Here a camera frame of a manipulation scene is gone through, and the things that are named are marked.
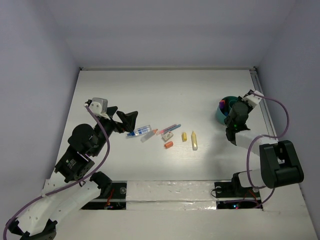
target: eraser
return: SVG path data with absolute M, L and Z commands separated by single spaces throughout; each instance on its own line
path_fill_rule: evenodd
M 161 134 L 163 140 L 166 142 L 168 141 L 170 138 L 172 138 L 174 136 L 174 134 L 171 131 L 168 131 L 167 133 Z
M 165 147 L 166 149 L 168 149 L 168 148 L 171 148 L 173 145 L 174 145 L 174 143 L 173 143 L 172 141 L 170 141 L 170 142 L 167 142 L 167 143 L 164 145 L 164 147 Z

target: yellow marker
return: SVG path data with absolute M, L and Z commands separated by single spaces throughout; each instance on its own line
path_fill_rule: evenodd
M 197 136 L 194 131 L 192 131 L 192 134 L 191 134 L 191 142 L 192 142 L 193 151 L 197 151 L 198 150 Z
M 182 133 L 182 142 L 187 141 L 187 134 L 184 132 Z

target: screw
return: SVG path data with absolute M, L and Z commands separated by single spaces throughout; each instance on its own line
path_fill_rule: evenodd
M 127 189 L 125 187 L 120 188 L 120 194 L 126 194 Z
M 217 194 L 222 193 L 222 188 L 221 188 L 221 186 L 216 186 L 216 187 L 215 187 L 215 192 L 216 192 Z

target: small yellow cylinder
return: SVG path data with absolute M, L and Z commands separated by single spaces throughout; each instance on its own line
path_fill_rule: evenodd
M 184 132 L 182 133 L 182 142 L 187 141 L 187 134 Z

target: white wall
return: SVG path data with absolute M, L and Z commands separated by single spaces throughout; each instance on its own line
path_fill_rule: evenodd
M 0 0 L 0 23 L 2 233 L 53 170 L 79 68 L 41 1 Z
M 252 67 L 295 0 L 46 2 L 82 67 Z
M 281 100 L 291 122 L 285 136 L 296 148 L 304 182 L 301 183 L 313 224 L 320 233 L 320 1 L 298 0 L 284 28 L 258 68 L 266 96 Z M 268 104 L 278 133 L 286 124 L 284 111 Z

